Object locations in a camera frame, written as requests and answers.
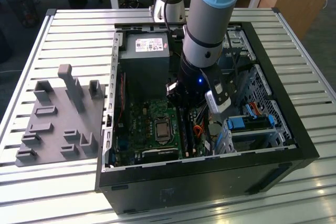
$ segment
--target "blue drive bracket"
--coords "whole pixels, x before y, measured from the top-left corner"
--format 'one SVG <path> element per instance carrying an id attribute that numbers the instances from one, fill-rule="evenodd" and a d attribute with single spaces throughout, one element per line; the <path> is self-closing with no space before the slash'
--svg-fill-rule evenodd
<path id="1" fill-rule="evenodd" d="M 230 118 L 234 129 L 243 129 L 245 128 L 245 123 L 243 118 Z"/>
<path id="2" fill-rule="evenodd" d="M 272 115 L 268 115 L 268 120 L 269 120 L 269 123 L 271 124 L 271 126 L 274 127 L 275 126 L 274 117 Z"/>

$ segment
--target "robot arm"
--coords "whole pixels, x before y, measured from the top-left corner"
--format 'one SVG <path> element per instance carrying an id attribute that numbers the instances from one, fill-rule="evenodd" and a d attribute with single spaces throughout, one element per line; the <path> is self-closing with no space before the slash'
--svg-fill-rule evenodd
<path id="1" fill-rule="evenodd" d="M 191 97 L 205 94 L 215 114 L 230 106 L 228 87 L 216 62 L 236 1 L 191 0 L 189 8 L 177 84 Z"/>

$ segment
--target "floor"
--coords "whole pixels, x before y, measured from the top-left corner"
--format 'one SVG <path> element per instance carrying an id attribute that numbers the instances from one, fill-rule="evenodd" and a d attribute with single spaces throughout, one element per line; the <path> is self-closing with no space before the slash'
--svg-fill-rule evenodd
<path id="1" fill-rule="evenodd" d="M 68 0 L 34 0 L 39 17 L 42 19 L 49 8 L 70 9 Z M 142 5 L 150 0 L 139 0 Z M 88 0 L 87 9 L 111 8 L 109 0 Z M 328 0 L 325 9 L 312 24 L 303 40 L 311 57 L 320 68 L 331 86 L 336 89 L 336 0 Z M 39 26 L 23 28 L 5 0 L 0 0 L 0 29 L 13 49 L 13 56 L 0 64 L 0 120 L 2 119 L 16 83 L 24 68 L 30 50 L 39 31 Z"/>

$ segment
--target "green circuit board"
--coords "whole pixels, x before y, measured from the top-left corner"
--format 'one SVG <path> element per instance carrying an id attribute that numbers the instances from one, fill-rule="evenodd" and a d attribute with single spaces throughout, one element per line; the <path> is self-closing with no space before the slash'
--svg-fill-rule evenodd
<path id="1" fill-rule="evenodd" d="M 169 122 L 170 139 L 167 142 L 159 142 L 156 138 L 155 124 L 163 120 Z M 178 158 L 183 158 L 176 108 L 167 100 L 132 103 L 128 136 L 118 139 L 116 158 L 119 165 L 132 165 L 140 152 L 167 148 L 177 148 Z"/>
<path id="2" fill-rule="evenodd" d="M 155 140 L 155 120 L 169 119 L 171 141 L 160 144 Z M 134 150 L 175 147 L 181 149 L 180 134 L 177 128 L 176 110 L 168 108 L 168 102 L 153 100 L 147 104 L 134 104 L 130 111 L 130 148 Z"/>

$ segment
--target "aluminum extrusion table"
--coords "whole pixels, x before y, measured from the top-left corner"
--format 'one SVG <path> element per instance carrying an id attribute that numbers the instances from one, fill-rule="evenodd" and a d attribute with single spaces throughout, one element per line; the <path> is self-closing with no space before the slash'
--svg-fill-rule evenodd
<path id="1" fill-rule="evenodd" d="M 53 87 L 63 86 L 57 69 L 69 63 L 82 85 L 93 77 L 108 84 L 113 24 L 152 22 L 145 9 L 58 10 L 44 19 L 0 125 L 0 222 L 335 221 L 334 91 L 281 14 L 271 9 L 236 9 L 232 21 L 252 22 L 316 145 L 319 160 L 293 172 L 266 193 L 122 216 L 113 212 L 103 194 L 94 192 L 96 159 L 16 167 L 15 154 L 34 106 L 32 90 L 36 81 L 48 79 Z"/>

